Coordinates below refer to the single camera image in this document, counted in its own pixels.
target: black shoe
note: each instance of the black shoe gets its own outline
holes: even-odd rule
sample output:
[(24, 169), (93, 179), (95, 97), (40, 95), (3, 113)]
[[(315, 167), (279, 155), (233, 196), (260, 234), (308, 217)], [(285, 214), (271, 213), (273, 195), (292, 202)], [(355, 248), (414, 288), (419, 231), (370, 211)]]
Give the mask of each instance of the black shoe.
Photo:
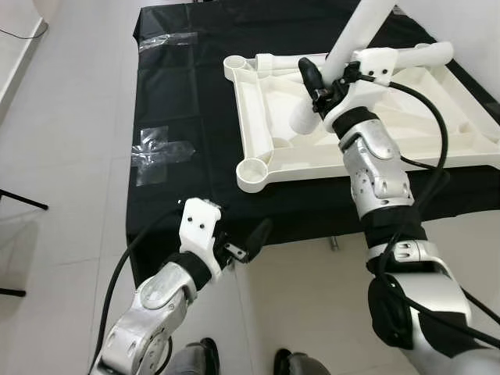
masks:
[(274, 356), (274, 375), (290, 375), (290, 363), (288, 357), (291, 352), (288, 349), (280, 349)]
[(202, 344), (203, 348), (205, 349), (207, 375), (219, 375), (220, 360), (216, 342), (210, 337), (205, 337), (200, 340), (200, 344)]

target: white pipe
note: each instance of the white pipe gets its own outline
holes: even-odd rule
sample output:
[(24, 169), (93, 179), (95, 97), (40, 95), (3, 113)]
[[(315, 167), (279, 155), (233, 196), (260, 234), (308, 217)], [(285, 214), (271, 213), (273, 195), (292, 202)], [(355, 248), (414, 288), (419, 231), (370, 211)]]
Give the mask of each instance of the white pipe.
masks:
[(432, 45), (420, 44), (415, 48), (399, 49), (396, 68), (412, 66), (441, 66), (453, 59), (453, 46), (449, 41)]
[[(275, 56), (270, 53), (259, 53), (255, 55), (256, 67), (258, 71), (264, 70), (282, 70), (282, 69), (297, 69), (298, 61), (301, 55), (293, 56)], [(316, 65), (323, 65), (325, 63), (326, 53), (317, 53), (306, 56)]]
[(291, 129), (298, 134), (310, 134), (321, 122), (318, 113), (313, 112), (311, 98), (303, 98), (291, 111), (288, 123)]
[(362, 0), (358, 4), (323, 65), (326, 87), (342, 76), (352, 53), (371, 42), (395, 4), (396, 0)]

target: black tablecloth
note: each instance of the black tablecloth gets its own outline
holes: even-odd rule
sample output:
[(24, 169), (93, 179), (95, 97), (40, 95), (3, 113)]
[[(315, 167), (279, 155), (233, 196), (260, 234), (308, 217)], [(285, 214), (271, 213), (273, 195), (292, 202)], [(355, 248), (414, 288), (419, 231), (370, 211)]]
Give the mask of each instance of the black tablecloth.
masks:
[[(223, 75), (229, 55), (296, 55), (329, 51), (357, 1), (218, 1), (167, 5), (141, 10), (138, 42), (161, 35), (187, 35), (185, 45), (162, 45), (140, 53), (134, 120), (134, 145), (141, 129), (164, 127), (172, 140), (189, 141), (188, 162), (170, 163), (166, 181), (136, 186), (130, 170), (127, 238), (165, 210), (169, 215), (133, 251), (136, 283), (155, 273), (179, 246), (177, 200), (209, 198), (224, 207), (220, 226), (238, 243), (263, 218), (274, 221), (270, 243), (320, 238), (360, 231), (347, 177), (284, 182), (247, 194), (236, 185), (243, 159), (233, 84)], [(371, 46), (412, 47), (433, 42), (407, 16), (391, 14)], [(495, 101), (458, 64), (449, 69), (492, 114)], [(500, 208), (500, 173), (489, 166), (449, 170), (451, 183), (423, 214), (425, 220)], [(409, 174), (418, 195), (427, 171)]]

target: tape strip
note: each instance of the tape strip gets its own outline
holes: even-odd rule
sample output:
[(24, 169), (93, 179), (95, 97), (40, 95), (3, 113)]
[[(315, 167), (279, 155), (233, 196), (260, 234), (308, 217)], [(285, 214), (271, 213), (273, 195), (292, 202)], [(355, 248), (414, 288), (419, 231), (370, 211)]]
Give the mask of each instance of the tape strip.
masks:
[(139, 43), (139, 53), (159, 45), (194, 45), (198, 43), (198, 33), (172, 33), (150, 37)]
[(168, 129), (142, 129), (140, 144), (132, 146), (131, 165), (137, 167), (136, 186), (165, 182), (168, 164), (188, 162), (196, 152), (189, 141), (169, 141)]

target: metal bracket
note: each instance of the metal bracket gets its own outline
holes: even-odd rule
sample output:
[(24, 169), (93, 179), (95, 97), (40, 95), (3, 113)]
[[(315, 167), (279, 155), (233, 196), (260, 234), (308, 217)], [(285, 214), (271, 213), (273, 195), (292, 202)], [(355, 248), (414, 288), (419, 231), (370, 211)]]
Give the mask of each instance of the metal bracket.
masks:
[(363, 75), (375, 78), (375, 83), (357, 80), (349, 85), (344, 99), (324, 117), (325, 130), (333, 133), (332, 124), (342, 114), (356, 107), (371, 109), (386, 92), (392, 72), (398, 60), (398, 51), (393, 48), (367, 48), (355, 51), (351, 61), (359, 61), (359, 71)]
[(246, 263), (245, 260), (248, 258), (248, 253), (245, 250), (239, 248), (238, 246), (230, 244), (229, 242), (227, 242), (224, 245), (224, 248), (228, 252), (230, 252), (233, 255), (233, 257), (237, 259), (239, 262)]

